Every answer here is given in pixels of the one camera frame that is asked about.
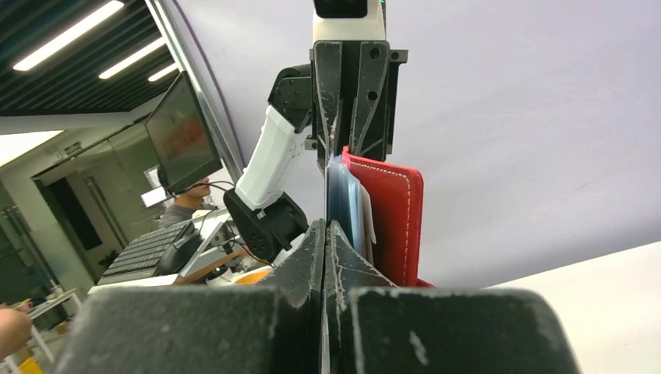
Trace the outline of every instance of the ceiling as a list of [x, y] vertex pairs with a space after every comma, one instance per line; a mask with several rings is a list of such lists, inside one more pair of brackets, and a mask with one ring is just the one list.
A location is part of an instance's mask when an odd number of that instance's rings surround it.
[[167, 90], [174, 61], [161, 47], [110, 79], [105, 69], [161, 36], [144, 0], [124, 7], [26, 72], [12, 67], [107, 0], [0, 0], [0, 116], [130, 111]]

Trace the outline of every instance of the wall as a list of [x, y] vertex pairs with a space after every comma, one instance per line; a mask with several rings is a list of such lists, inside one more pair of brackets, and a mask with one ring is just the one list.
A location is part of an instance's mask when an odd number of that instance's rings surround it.
[[[15, 206], [15, 203], [12, 200], [12, 197], [9, 195], [9, 192], [7, 192], [5, 186], [2, 185], [2, 183], [0, 183], [0, 210], [11, 208], [13, 206]], [[0, 216], [0, 231], [3, 231], [5, 233], [7, 240], [11, 242], [14, 248], [18, 249], [24, 247], [24, 243], [21, 241], [19, 233], [16, 232], [16, 229], [12, 226], [11, 221], [9, 219], [4, 218], [4, 214]], [[24, 251], [22, 251], [20, 255], [23, 257], [23, 261], [25, 263], [32, 262], [32, 259], [28, 255], [26, 255]]]
[[[11, 197], [0, 185], [0, 210], [13, 205]], [[31, 286], [26, 277], [24, 262], [18, 253], [14, 253], [19, 247], [10, 241], [4, 228], [3, 222], [2, 229], [0, 229], [0, 303], [11, 305], [13, 302], [20, 302], [28, 297]]]
[[95, 128], [73, 134], [63, 133], [0, 168], [0, 181], [23, 213], [32, 230], [34, 241], [55, 276], [64, 288], [78, 288], [81, 296], [94, 285], [92, 278], [31, 177], [57, 162], [56, 156], [46, 153], [50, 146], [68, 146], [80, 141], [85, 147], [117, 130], [118, 128]]
[[132, 111], [122, 113], [0, 117], [0, 134], [124, 126], [137, 118], [149, 114], [162, 97], [163, 95], [159, 95]]
[[[308, 61], [313, 2], [160, 3], [248, 159], [275, 76]], [[425, 177], [421, 277], [481, 287], [661, 240], [661, 2], [387, 4], [410, 50], [389, 161]], [[311, 153], [288, 192], [322, 217]]]
[[57, 162], [58, 156], [52, 151], [54, 147], [63, 149], [76, 141], [80, 141], [82, 147], [89, 146], [148, 114], [158, 100], [160, 97], [127, 113], [0, 118], [0, 128], [5, 133], [67, 129], [70, 125], [90, 128], [64, 132], [0, 168], [0, 181], [23, 213], [35, 242], [62, 286], [78, 288], [80, 296], [94, 283], [31, 177]]

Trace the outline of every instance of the red leather wallet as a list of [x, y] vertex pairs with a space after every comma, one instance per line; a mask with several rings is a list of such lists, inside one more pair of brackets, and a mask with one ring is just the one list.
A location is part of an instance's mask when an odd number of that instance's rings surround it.
[[398, 286], [429, 287], [418, 280], [424, 191], [420, 171], [354, 156], [347, 147], [342, 162], [372, 200], [376, 269]]

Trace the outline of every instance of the white table surface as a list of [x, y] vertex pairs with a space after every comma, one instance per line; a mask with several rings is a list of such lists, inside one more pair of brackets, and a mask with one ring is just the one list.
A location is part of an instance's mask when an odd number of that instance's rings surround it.
[[542, 295], [584, 374], [661, 373], [661, 242], [494, 287]]
[[93, 293], [99, 292], [100, 290], [104, 290], [104, 289], [108, 289], [108, 288], [117, 288], [117, 287], [172, 286], [177, 281], [178, 277], [179, 277], [179, 274], [171, 274], [171, 275], [163, 275], [163, 276], [160, 276], [160, 277], [151, 277], [151, 278], [130, 280], [130, 281], [127, 281], [127, 282], [103, 284], [101, 286], [94, 286], [94, 287], [90, 288], [90, 290], [87, 292], [87, 294], [92, 295]]
[[37, 307], [30, 310], [27, 313], [27, 315], [30, 316], [30, 318], [32, 319], [36, 319], [38, 316], [41, 316], [47, 311], [69, 300], [75, 292], [76, 292], [75, 288], [72, 290], [62, 292], [60, 295], [55, 296], [55, 298], [53, 298], [52, 300], [47, 300], [45, 303], [37, 305]]

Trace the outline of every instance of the glass door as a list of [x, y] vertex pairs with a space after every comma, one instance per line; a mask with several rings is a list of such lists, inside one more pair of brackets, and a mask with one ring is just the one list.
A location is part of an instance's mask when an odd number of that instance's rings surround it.
[[140, 197], [151, 190], [144, 170], [157, 164], [147, 134], [140, 130], [144, 132], [141, 125], [135, 125], [76, 158], [76, 170], [124, 246], [157, 230], [162, 212], [159, 206], [146, 208]]
[[45, 298], [57, 283], [18, 208], [0, 212], [0, 300]]

